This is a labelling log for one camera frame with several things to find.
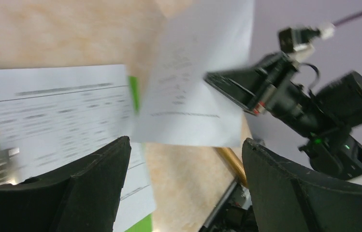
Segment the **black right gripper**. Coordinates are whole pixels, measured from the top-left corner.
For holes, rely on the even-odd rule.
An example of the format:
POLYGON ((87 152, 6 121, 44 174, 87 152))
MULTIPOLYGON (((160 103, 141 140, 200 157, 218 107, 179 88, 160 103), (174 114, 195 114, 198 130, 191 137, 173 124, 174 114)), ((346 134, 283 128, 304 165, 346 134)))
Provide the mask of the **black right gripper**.
POLYGON ((299 150, 307 154, 315 171, 362 181, 362 145, 351 136, 352 129, 362 124, 362 76, 350 71, 317 93, 312 92, 314 84, 304 92, 292 82, 299 66, 314 52, 312 41, 326 40, 334 32, 334 25, 283 29, 278 34, 281 51, 269 74, 252 67, 208 72, 203 80, 244 112, 257 116, 267 111, 307 138, 299 150), (277 77, 281 82, 268 99, 262 99, 266 80, 272 85, 277 77))

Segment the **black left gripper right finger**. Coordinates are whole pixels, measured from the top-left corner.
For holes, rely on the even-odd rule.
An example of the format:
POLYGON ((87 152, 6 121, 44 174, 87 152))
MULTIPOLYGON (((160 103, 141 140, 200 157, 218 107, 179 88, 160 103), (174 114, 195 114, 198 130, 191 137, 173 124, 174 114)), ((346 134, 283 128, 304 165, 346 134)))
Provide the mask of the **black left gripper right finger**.
POLYGON ((362 185, 304 167, 250 138, 242 160, 261 232, 362 232, 362 185))

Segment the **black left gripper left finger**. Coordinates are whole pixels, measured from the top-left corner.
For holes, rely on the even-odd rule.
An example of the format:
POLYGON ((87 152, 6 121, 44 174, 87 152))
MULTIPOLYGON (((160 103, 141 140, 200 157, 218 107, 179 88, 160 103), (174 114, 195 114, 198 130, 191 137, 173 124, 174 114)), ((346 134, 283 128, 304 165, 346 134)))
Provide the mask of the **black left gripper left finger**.
POLYGON ((60 168, 0 185, 0 232, 111 232, 130 152, 122 136, 60 168))

